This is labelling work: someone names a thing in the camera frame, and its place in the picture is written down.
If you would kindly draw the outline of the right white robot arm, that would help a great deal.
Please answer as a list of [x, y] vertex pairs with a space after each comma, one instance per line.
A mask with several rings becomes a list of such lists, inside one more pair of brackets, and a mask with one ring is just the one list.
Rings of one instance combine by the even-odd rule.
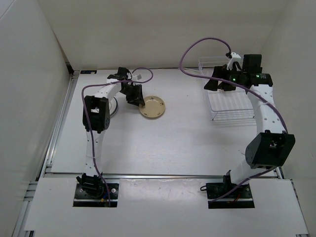
[[246, 54], [241, 57], [235, 52], [226, 56], [229, 61], [214, 67], [212, 78], [204, 89], [244, 89], [257, 126], [256, 137], [245, 149], [245, 160], [229, 172], [230, 180], [222, 184], [222, 193], [232, 198], [239, 192], [242, 181], [248, 182], [252, 176], [283, 166], [295, 144], [295, 136], [288, 133], [284, 119], [275, 107], [272, 78], [262, 72], [262, 56]]

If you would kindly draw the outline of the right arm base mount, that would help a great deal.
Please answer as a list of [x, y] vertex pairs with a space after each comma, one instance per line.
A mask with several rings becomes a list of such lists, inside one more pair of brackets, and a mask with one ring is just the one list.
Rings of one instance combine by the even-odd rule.
[[200, 187], [206, 192], [209, 209], [251, 209], [255, 208], [249, 184], [233, 184], [229, 175], [221, 182], [209, 182]]

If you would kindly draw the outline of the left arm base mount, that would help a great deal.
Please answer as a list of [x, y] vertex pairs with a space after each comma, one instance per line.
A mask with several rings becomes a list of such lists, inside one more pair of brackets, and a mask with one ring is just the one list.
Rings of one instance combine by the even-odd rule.
[[107, 183], [97, 176], [76, 177], [77, 184], [73, 199], [73, 207], [110, 207], [118, 205], [119, 183]]

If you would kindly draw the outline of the cream yellow plate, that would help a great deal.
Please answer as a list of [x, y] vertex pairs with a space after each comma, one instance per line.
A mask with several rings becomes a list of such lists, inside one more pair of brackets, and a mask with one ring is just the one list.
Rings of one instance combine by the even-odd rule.
[[165, 102], [157, 96], [147, 96], [144, 98], [145, 105], [139, 106], [139, 111], [141, 115], [148, 119], [157, 119], [161, 117], [165, 110]]

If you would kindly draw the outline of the white plate green rim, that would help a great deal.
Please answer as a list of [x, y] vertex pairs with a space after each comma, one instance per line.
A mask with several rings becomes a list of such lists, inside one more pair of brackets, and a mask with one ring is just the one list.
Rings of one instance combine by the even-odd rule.
[[118, 100], [116, 99], [116, 97], [114, 97], [109, 102], [110, 117], [113, 117], [116, 114], [118, 107], [119, 107]]

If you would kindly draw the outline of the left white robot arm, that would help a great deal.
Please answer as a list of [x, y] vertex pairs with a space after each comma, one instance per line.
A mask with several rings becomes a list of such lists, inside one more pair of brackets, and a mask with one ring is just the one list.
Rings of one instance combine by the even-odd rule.
[[77, 177], [83, 191], [93, 198], [102, 195], [108, 188], [102, 176], [102, 144], [106, 130], [110, 126], [110, 102], [116, 94], [125, 95], [128, 104], [144, 106], [141, 75], [134, 75], [129, 69], [119, 67], [117, 73], [109, 75], [104, 84], [85, 86], [81, 91], [83, 103], [82, 123], [87, 135], [85, 167], [82, 176]]

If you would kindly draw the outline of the metal rail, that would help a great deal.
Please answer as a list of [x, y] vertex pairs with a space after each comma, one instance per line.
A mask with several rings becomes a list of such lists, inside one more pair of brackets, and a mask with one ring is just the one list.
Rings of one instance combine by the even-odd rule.
[[[80, 173], [53, 173], [46, 172], [45, 178], [70, 178], [81, 176]], [[194, 179], [221, 179], [223, 175], [158, 175], [158, 174], [104, 174], [105, 179], [177, 179], [177, 178], [194, 178]]]

